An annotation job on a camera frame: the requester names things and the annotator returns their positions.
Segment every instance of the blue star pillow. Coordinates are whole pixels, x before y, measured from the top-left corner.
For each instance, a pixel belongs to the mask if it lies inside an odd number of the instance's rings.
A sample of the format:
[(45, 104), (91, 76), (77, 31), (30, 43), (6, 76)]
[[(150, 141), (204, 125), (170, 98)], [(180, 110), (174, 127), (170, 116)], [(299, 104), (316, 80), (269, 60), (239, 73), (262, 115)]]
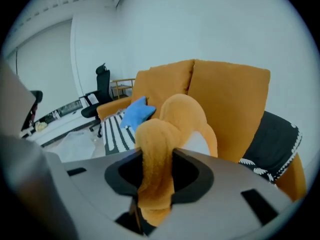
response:
[(143, 96), (126, 108), (120, 128), (131, 126), (133, 131), (136, 132), (137, 127), (156, 111), (154, 106), (146, 105), (146, 101), (146, 97)]

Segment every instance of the black and white striped cloth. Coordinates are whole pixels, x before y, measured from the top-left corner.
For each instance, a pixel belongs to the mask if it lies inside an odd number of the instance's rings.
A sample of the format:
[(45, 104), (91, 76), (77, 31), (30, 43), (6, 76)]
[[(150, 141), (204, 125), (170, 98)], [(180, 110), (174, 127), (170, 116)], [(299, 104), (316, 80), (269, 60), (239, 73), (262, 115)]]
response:
[(101, 122), (105, 155), (116, 154), (135, 148), (135, 132), (131, 127), (120, 128), (124, 112), (114, 114)]
[[(135, 132), (131, 127), (120, 128), (124, 112), (105, 119), (102, 137), (105, 155), (135, 147)], [(274, 183), (289, 167), (302, 140), (299, 129), (283, 118), (264, 112), (259, 128), (239, 164)]]

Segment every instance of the chair backrest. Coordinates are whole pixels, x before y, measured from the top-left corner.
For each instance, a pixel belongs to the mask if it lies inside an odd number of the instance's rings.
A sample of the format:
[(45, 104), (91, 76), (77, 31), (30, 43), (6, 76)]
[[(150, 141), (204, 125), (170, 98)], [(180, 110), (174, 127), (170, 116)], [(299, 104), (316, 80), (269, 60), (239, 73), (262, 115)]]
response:
[(96, 98), (99, 103), (104, 104), (112, 101), (109, 94), (110, 70), (107, 70), (105, 64), (99, 66), (96, 70), (96, 87), (100, 91)]

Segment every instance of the orange sofa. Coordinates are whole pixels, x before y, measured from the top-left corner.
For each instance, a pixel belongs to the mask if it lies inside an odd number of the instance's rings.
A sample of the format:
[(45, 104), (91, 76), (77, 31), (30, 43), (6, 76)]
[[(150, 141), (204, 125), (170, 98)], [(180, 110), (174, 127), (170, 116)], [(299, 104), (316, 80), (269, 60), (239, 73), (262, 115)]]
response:
[[(202, 106), (207, 123), (217, 138), (218, 157), (238, 163), (259, 127), (268, 96), (270, 72), (266, 69), (227, 62), (184, 60), (139, 71), (132, 96), (97, 108), (99, 118), (127, 108), (146, 96), (158, 118), (164, 101), (174, 94), (193, 97)], [(276, 181), (294, 201), (306, 194), (302, 164), (295, 156), (287, 171)]]

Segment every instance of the black slot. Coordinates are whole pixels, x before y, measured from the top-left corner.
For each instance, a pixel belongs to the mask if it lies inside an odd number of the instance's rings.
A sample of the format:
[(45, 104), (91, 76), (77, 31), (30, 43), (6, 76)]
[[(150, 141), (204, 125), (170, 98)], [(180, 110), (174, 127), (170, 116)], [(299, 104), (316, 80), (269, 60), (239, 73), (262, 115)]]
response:
[(276, 210), (255, 189), (243, 191), (241, 195), (263, 226), (278, 215)]
[(81, 173), (84, 173), (86, 172), (87, 170), (85, 168), (76, 168), (76, 169), (72, 169), (72, 170), (67, 170), (66, 173), (71, 177), (71, 176), (74, 176), (74, 175), (77, 175), (77, 174), (81, 174)]
[(142, 235), (135, 214), (129, 214), (129, 212), (125, 212), (119, 218), (117, 218), (115, 222), (128, 230)]

